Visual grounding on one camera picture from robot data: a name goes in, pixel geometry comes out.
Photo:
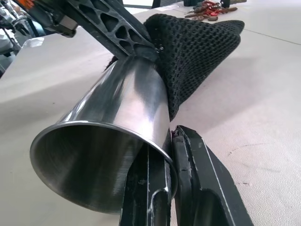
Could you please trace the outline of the ribbed finger of the black left gripper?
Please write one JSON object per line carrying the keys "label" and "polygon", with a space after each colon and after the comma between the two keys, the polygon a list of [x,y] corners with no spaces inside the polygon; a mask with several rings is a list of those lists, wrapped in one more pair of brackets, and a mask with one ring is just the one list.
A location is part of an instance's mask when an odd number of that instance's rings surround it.
{"label": "ribbed finger of the black left gripper", "polygon": [[70,18],[118,59],[135,56],[157,60],[145,26],[118,0],[68,0],[65,9]]}

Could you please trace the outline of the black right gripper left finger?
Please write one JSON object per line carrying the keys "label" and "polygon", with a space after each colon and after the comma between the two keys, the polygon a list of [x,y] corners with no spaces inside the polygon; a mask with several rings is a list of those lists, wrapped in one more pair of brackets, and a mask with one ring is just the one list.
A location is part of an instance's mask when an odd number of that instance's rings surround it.
{"label": "black right gripper left finger", "polygon": [[169,226],[172,183],[170,166],[150,145],[143,144],[126,179],[121,226]]}

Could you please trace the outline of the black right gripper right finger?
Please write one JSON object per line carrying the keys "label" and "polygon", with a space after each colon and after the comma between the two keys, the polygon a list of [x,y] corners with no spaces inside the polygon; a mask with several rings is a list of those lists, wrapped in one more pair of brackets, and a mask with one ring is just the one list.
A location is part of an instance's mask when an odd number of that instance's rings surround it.
{"label": "black right gripper right finger", "polygon": [[179,226],[252,226],[234,180],[195,131],[178,125],[172,132],[178,188]]}

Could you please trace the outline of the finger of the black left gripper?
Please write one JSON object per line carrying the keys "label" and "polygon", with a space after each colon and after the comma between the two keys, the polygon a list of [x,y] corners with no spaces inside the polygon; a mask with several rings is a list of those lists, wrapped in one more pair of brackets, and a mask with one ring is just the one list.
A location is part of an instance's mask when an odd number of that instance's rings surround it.
{"label": "finger of the black left gripper", "polygon": [[106,0],[106,46],[152,46],[145,26],[130,14],[121,0]]}

